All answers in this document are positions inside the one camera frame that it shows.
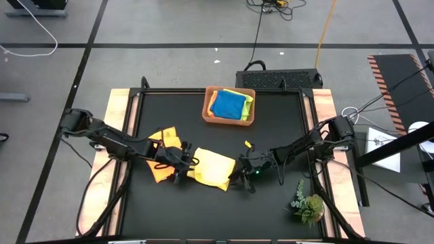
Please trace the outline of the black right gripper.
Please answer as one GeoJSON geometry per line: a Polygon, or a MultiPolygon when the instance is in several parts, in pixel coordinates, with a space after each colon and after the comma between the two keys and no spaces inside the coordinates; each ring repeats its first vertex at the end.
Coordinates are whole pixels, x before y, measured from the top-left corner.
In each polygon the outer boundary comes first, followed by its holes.
{"type": "Polygon", "coordinates": [[[247,155],[240,155],[237,160],[237,167],[229,176],[231,182],[236,182],[242,175],[243,187],[249,193],[255,193],[256,189],[247,176],[260,174],[273,166],[273,158],[265,152],[249,152],[247,155]]]}

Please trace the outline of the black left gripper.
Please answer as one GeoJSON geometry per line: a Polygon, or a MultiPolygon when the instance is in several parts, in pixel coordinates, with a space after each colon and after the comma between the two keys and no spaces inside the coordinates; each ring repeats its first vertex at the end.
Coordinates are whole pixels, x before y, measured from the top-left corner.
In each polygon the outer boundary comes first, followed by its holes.
{"type": "Polygon", "coordinates": [[[182,142],[181,148],[175,146],[157,146],[155,149],[156,166],[155,169],[165,169],[173,167],[174,184],[178,184],[186,175],[186,171],[192,170],[193,166],[199,164],[200,160],[189,152],[191,143],[182,142]]]}

